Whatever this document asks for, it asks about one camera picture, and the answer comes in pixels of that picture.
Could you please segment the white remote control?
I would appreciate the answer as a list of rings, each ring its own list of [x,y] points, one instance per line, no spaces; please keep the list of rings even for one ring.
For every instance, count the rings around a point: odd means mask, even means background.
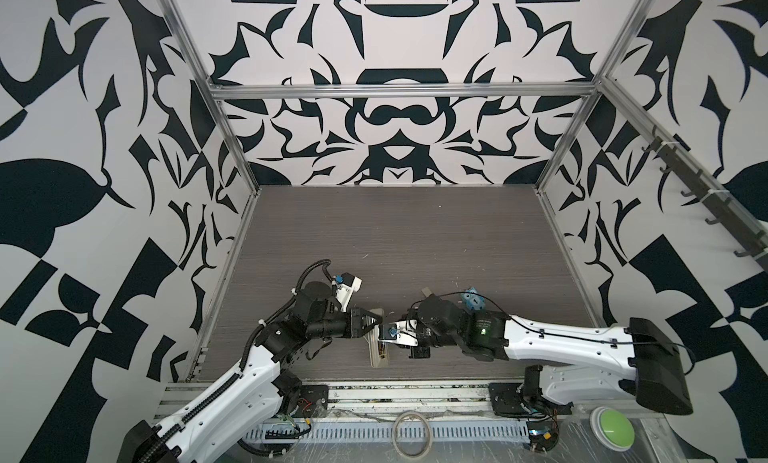
[[[366,335],[370,364],[372,368],[387,367],[389,365],[389,351],[387,346],[379,341],[384,310],[381,308],[374,308],[371,309],[370,312],[374,314],[374,317],[370,318],[374,327]]]

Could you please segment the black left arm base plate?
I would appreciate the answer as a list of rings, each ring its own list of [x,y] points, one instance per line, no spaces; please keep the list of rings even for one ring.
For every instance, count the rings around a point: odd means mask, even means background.
[[[328,385],[303,385],[293,415],[305,419],[325,416],[328,411],[329,390]]]

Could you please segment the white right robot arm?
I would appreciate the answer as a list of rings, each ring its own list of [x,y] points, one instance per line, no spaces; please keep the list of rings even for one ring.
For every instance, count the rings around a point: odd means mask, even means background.
[[[557,325],[509,314],[497,304],[475,308],[430,295],[382,330],[379,340],[409,348],[414,359],[456,346],[477,361],[531,361],[533,396],[551,404],[630,395],[657,413],[693,412],[682,362],[691,350],[645,318],[633,317],[626,327]]]

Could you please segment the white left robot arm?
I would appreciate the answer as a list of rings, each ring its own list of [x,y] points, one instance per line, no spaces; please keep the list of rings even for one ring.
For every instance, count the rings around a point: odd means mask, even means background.
[[[256,425],[292,412],[300,380],[291,364],[314,339],[369,334],[381,316],[345,309],[338,289],[311,282],[276,315],[258,324],[241,359],[195,399],[151,425],[136,424],[124,437],[120,462],[214,462]]]

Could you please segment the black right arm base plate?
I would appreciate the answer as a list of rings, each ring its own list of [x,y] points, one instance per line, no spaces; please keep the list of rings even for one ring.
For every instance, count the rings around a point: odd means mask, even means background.
[[[490,383],[491,408],[496,416],[542,420],[556,415],[556,408],[543,398],[542,390],[527,383]]]

